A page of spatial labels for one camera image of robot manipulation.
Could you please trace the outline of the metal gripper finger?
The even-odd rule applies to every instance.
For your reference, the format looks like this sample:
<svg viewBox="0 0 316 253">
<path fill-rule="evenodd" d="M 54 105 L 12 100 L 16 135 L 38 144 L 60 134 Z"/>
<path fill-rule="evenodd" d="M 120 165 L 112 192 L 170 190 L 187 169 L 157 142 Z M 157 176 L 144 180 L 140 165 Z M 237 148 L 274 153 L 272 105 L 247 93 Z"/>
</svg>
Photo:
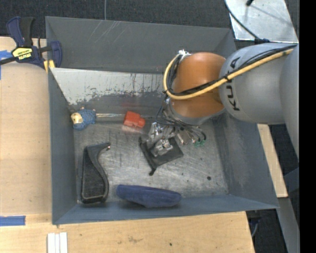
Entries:
<svg viewBox="0 0 316 253">
<path fill-rule="evenodd" d="M 146 141 L 147 144 L 155 144 L 160 139 L 160 129 L 161 127 L 157 122 L 151 124 L 148 132 L 148 140 Z"/>
<path fill-rule="evenodd" d="M 162 156 L 173 149 L 169 139 L 160 139 L 151 149 L 151 153 L 155 156 Z"/>
</svg>

